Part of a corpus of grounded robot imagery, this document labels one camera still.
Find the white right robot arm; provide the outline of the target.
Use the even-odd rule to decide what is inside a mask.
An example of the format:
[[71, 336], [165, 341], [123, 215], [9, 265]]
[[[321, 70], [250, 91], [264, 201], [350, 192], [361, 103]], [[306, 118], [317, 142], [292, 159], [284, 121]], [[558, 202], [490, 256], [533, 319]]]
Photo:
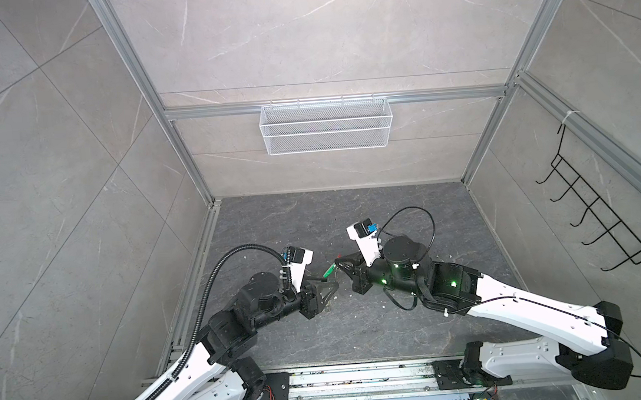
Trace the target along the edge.
[[620, 307], [607, 301], [575, 305], [533, 294], [497, 281], [473, 267], [430, 258], [426, 248], [402, 235], [381, 247], [369, 241], [334, 265], [364, 295], [376, 285], [387, 295], [412, 295], [445, 316], [500, 321], [534, 333], [506, 343], [466, 345], [459, 371], [467, 384], [490, 386], [524, 374], [565, 376], [605, 390], [622, 390], [634, 364], [630, 345], [621, 339]]

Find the green capped key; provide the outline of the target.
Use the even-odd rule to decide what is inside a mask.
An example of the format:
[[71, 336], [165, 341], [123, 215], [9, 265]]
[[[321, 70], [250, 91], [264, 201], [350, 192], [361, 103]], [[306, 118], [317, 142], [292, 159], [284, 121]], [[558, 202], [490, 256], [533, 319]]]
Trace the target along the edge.
[[334, 271], [336, 271], [336, 264], [331, 264], [331, 266], [328, 268], [328, 270], [323, 274], [324, 278], [329, 277]]

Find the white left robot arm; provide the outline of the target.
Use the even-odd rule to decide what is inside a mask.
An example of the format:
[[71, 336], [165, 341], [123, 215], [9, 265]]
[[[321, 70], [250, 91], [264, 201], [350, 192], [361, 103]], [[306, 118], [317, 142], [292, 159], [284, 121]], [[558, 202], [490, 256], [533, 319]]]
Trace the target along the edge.
[[266, 376], [246, 352], [262, 327], [301, 313], [313, 319], [338, 290], [334, 277], [307, 277], [300, 290], [282, 290], [279, 277], [253, 275], [228, 305], [215, 313], [182, 356], [135, 400], [258, 400]]

